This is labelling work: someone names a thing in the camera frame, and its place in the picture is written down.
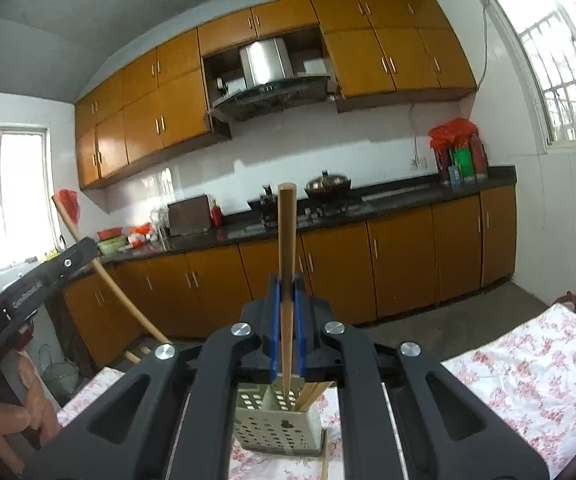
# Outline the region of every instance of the black countertop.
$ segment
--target black countertop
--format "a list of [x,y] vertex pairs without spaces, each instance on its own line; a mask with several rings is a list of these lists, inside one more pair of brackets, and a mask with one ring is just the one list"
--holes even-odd
[[[516,183],[514,166],[492,166],[489,178],[459,187],[442,186],[436,174],[386,182],[375,186],[353,189],[358,205],[350,206],[344,214],[331,217],[310,218],[300,214],[297,218],[297,231],[340,226],[371,218],[385,217],[415,207],[448,202],[457,198],[472,196],[484,189],[512,186]],[[302,212],[307,199],[299,201],[298,211]],[[171,237],[151,242],[142,247],[115,253],[100,258],[103,264],[119,264],[132,260],[154,258],[164,254],[181,254],[214,247],[239,244],[253,240],[276,238],[277,228],[266,228],[259,223],[258,216],[244,212],[226,217],[226,225],[213,228],[202,234]],[[72,277],[73,280],[90,273],[88,266]]]

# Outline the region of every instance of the range hood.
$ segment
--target range hood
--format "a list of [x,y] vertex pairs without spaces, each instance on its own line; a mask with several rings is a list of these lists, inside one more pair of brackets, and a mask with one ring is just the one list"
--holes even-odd
[[283,38],[255,41],[239,49],[239,57],[245,89],[213,102],[208,113],[220,121],[245,121],[327,97],[330,77],[307,73],[295,76]]

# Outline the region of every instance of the silver screw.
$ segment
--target silver screw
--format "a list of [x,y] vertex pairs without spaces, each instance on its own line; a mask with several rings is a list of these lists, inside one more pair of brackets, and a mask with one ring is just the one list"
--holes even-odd
[[417,357],[421,353],[421,347],[412,341],[402,343],[399,349],[406,357]]
[[155,350],[155,355],[161,360],[170,359],[175,355],[175,347],[168,343],[159,345]]
[[250,335],[250,332],[252,332],[252,327],[248,325],[248,323],[234,323],[234,325],[230,327],[230,332],[232,335],[242,337],[244,335]]
[[341,321],[328,321],[324,325],[325,333],[339,335],[345,332],[345,325]]

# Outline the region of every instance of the white plastic basket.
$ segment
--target white plastic basket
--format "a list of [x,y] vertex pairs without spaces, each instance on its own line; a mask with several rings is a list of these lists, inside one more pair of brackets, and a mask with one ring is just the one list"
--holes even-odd
[[291,381],[286,399],[281,378],[273,384],[241,384],[237,391],[234,434],[243,449],[264,453],[321,456],[321,417],[316,403],[307,412],[293,412],[303,380]]

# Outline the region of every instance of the backsplash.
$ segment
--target backsplash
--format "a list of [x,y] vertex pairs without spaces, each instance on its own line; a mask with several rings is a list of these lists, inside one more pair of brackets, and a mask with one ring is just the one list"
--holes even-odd
[[[353,187],[436,173],[427,132],[460,116],[459,105],[424,103],[339,114],[324,102],[232,125],[233,140],[187,153],[105,190],[114,225],[149,220],[151,209],[207,194],[225,214],[248,210],[246,200],[295,182],[303,187],[322,170],[343,173]],[[414,170],[414,140],[427,168]]]

